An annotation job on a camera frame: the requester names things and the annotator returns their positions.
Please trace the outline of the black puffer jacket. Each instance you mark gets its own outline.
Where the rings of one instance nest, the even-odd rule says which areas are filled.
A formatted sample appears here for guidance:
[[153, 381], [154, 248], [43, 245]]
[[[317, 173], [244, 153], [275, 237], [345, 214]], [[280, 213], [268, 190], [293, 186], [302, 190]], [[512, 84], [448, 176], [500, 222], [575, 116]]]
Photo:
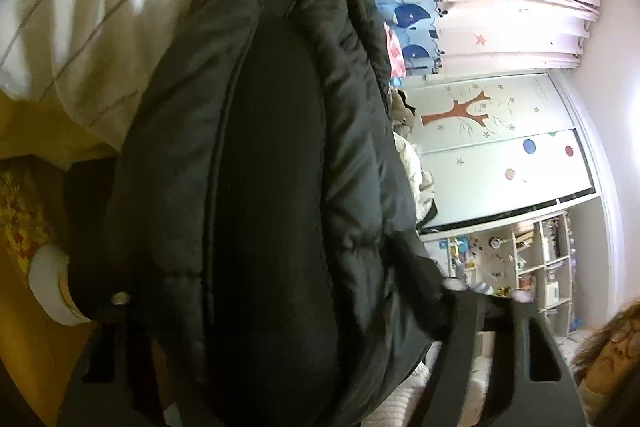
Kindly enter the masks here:
[[157, 295], [187, 426], [358, 426], [430, 345], [373, 0], [192, 0], [114, 158], [67, 171], [70, 297]]

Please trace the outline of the white shelf with items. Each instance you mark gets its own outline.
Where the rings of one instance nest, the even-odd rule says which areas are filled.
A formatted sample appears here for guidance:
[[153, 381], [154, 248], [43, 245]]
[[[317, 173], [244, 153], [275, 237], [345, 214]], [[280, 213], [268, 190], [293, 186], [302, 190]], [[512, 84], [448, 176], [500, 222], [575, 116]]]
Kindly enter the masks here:
[[556, 337], [574, 329], [574, 239], [564, 212], [425, 243], [446, 277], [473, 291], [509, 297], [525, 291]]

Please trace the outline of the beige puffer jacket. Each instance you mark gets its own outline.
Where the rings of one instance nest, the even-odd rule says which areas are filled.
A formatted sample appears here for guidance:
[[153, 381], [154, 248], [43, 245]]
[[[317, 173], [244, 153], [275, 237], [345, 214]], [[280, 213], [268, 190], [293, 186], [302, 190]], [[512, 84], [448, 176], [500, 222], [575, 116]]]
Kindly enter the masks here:
[[432, 174], [423, 169], [420, 155], [408, 140], [395, 133], [394, 141], [409, 180], [416, 210], [416, 226], [421, 228], [437, 216], [435, 181]]

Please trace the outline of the wardrobe with tree decal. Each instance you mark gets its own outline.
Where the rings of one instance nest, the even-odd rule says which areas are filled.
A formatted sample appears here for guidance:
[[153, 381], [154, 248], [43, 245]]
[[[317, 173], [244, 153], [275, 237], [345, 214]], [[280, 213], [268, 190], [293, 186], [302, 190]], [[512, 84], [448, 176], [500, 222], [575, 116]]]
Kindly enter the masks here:
[[576, 121], [551, 77], [524, 74], [401, 85], [409, 135], [435, 181], [426, 234], [484, 225], [596, 193]]

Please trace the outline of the olive brown garment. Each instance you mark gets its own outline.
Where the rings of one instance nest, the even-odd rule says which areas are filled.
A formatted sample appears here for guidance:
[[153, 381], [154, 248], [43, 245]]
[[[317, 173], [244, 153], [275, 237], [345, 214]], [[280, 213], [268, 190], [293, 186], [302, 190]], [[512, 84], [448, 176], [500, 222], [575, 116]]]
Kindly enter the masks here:
[[414, 126], [414, 114], [396, 89], [390, 90], [390, 115], [394, 131], [408, 139]]

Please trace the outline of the pink checked cloth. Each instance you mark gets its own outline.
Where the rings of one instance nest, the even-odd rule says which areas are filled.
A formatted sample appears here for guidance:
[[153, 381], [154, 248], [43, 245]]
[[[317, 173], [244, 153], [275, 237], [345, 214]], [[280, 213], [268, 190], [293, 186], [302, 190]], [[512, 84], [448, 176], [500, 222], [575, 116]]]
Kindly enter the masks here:
[[388, 59], [390, 60], [390, 77], [404, 78], [406, 75], [406, 65], [404, 56], [402, 55], [399, 39], [390, 25], [384, 24], [384, 29], [386, 50]]

